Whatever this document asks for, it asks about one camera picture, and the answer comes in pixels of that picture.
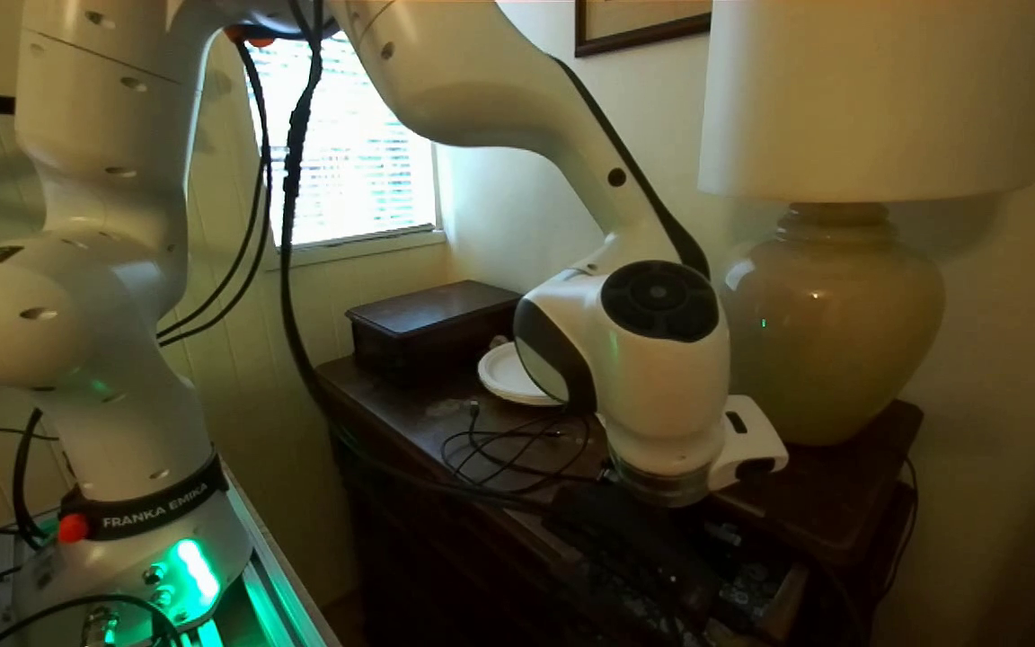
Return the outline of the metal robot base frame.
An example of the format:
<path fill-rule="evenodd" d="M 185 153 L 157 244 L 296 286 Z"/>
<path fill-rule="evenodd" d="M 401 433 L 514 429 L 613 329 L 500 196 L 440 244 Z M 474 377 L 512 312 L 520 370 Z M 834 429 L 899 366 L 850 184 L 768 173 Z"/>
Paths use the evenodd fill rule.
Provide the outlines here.
<path fill-rule="evenodd" d="M 0 568 L 0 647 L 338 647 L 234 481 L 77 504 Z"/>

